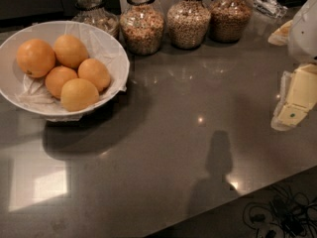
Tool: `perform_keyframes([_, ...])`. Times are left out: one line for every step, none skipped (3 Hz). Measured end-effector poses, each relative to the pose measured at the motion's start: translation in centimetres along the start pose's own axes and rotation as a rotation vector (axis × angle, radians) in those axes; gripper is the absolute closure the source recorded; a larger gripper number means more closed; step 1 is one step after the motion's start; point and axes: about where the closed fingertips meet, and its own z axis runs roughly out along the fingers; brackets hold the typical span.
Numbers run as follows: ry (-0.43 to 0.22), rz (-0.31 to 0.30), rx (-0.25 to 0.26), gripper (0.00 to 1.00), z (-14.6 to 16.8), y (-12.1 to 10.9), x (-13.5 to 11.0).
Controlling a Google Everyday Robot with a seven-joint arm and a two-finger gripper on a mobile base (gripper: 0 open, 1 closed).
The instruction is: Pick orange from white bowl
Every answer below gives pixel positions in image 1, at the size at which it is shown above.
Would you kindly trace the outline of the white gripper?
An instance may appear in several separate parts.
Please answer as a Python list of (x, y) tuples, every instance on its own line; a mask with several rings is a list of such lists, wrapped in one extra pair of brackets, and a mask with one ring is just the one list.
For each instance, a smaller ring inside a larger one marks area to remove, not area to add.
[(297, 127), (317, 104), (317, 0), (307, 0), (292, 21), (275, 30), (267, 41), (288, 44), (289, 54), (301, 64), (294, 72), (285, 71), (280, 82), (279, 102), (271, 127), (288, 131)]

